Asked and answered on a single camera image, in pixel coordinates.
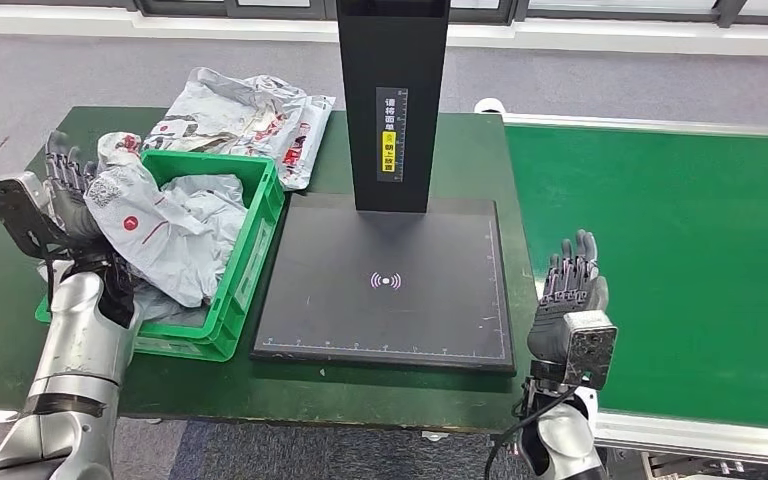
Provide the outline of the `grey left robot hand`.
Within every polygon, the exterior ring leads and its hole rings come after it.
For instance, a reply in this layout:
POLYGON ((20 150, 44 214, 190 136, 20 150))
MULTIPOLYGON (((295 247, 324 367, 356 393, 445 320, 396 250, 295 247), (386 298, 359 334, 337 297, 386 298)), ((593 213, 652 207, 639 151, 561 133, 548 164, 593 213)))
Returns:
POLYGON ((96 173, 96 162, 79 163, 80 149, 68 136, 53 130, 45 144, 45 185, 51 198, 50 213, 58 226, 72 239, 91 243, 102 232, 87 207, 84 194, 96 173))

